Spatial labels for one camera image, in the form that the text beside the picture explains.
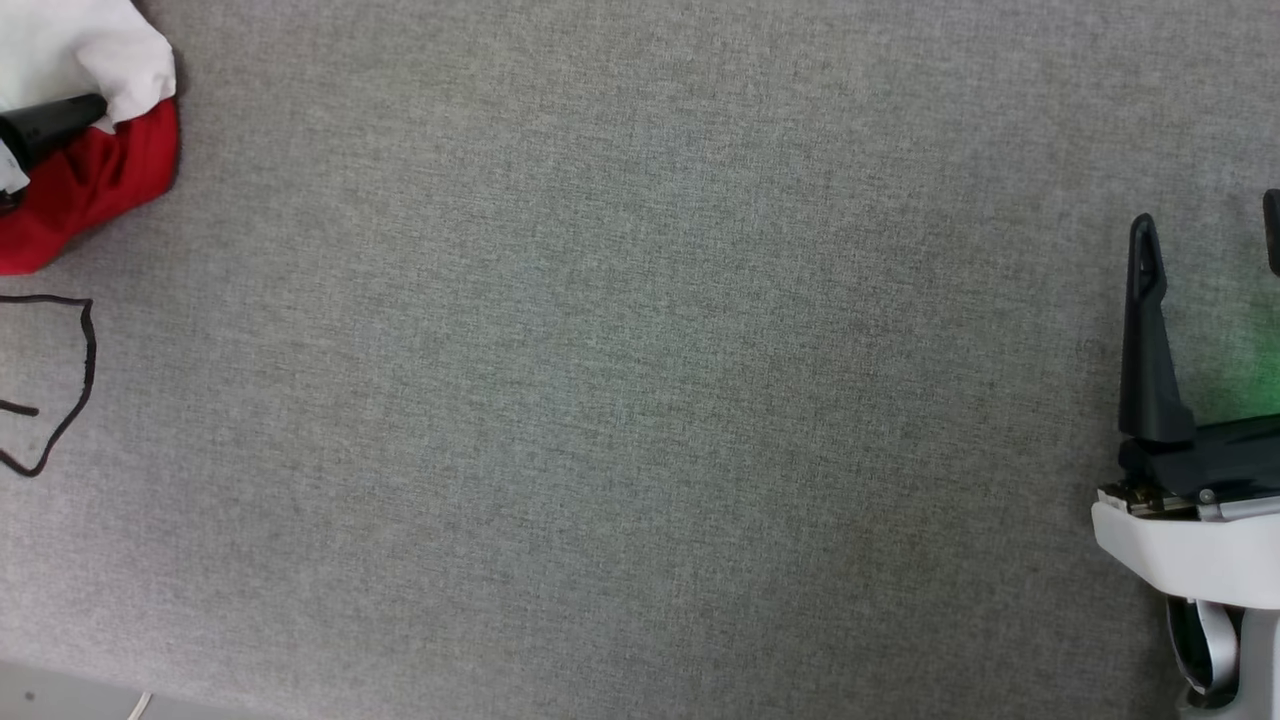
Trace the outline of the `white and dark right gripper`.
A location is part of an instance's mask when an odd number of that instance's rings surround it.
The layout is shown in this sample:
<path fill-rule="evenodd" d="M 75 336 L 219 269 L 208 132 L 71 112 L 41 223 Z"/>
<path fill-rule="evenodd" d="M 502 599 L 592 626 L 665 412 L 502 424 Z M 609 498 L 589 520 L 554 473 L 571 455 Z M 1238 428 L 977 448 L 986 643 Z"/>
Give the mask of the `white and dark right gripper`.
<path fill-rule="evenodd" d="M 1121 480 L 1091 509 L 1097 544 L 1157 591 L 1245 609 L 1279 603 L 1277 416 L 1196 430 L 1162 302 L 1155 219 L 1132 223 L 1117 427 Z M 1183 442 L 1161 445 L 1155 442 Z"/>

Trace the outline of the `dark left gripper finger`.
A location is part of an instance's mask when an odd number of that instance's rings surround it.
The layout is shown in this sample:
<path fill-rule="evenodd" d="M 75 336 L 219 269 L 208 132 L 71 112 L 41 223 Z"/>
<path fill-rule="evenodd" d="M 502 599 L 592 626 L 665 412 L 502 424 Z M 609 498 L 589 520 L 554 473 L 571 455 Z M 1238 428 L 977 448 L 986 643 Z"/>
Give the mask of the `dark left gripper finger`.
<path fill-rule="evenodd" d="M 99 94 L 1 113 L 1 138 L 26 173 L 102 119 L 108 100 Z"/>

